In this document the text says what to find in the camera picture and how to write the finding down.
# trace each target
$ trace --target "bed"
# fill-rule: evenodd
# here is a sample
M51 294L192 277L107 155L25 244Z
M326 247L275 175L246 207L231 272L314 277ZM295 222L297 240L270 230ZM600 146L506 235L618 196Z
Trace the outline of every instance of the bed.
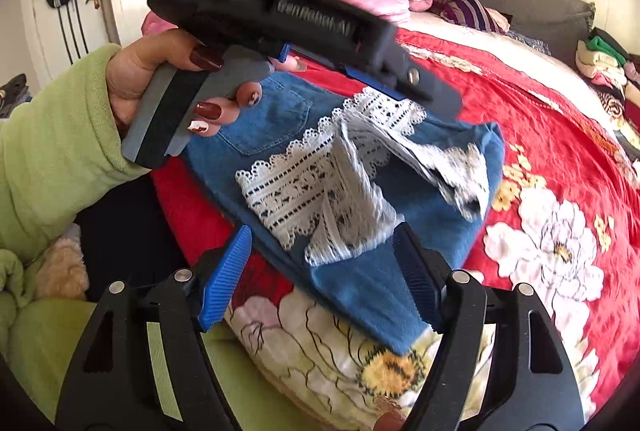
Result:
M640 348L638 178L600 101L570 67L577 40L591 27L593 4L481 1L513 14L513 28L548 42L556 57L428 12L412 13L398 41L462 92L463 121L500 125L502 177L463 267L483 284L535 287L562 336L590 418ZM343 97L363 92L361 84L311 62L304 78ZM302 135L289 134L285 142ZM188 157L172 159L153 179L190 263L225 241L229 213L211 201ZM258 252L225 319L274 386L335 429L370 429L390 405L409 411L439 343L427 330L406 353L392 353ZM465 416L479 410L494 332L485 329Z

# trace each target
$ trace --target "jeans back pocket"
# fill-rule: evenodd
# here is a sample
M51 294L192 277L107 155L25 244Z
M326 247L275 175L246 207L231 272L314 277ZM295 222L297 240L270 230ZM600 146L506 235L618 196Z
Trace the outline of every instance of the jeans back pocket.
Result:
M238 153L252 156L296 138L305 128L311 102L277 81L262 82L262 99L218 132Z

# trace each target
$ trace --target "door handle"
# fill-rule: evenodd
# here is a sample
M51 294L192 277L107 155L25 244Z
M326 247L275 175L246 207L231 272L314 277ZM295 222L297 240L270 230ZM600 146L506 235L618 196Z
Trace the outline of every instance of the door handle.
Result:
M86 0L84 2L84 4L88 4L89 2L94 2L94 9L99 9L100 8L100 0Z

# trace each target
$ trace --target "white bed sheet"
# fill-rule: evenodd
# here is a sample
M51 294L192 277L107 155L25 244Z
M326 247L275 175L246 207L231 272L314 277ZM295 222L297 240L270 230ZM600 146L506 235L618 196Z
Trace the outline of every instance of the white bed sheet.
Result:
M547 88L560 92L616 140L612 122L594 91L575 71L559 60L508 36L455 25L430 12L412 12L409 20L399 23L398 26L492 53L505 65L524 72Z

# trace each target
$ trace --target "hand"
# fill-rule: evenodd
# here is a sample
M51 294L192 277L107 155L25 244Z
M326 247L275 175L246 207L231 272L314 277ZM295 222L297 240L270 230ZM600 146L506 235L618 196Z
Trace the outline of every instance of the hand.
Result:
M146 90L156 68L168 61L182 70L215 72L223 65L222 57L195 39L191 34L172 28L143 37L121 50L109 61L106 71L107 91L113 117L118 129L126 131L136 114L138 101ZM302 70L305 65L292 56L284 63L273 61L276 70ZM223 124L234 122L240 107L254 106L262 97L258 83L244 83L238 87L236 100L212 98L196 106L196 119L189 129L209 137L215 135Z
M392 411L383 414L383 416L378 419L376 425L373 427L373 431L400 431L403 425L404 416Z

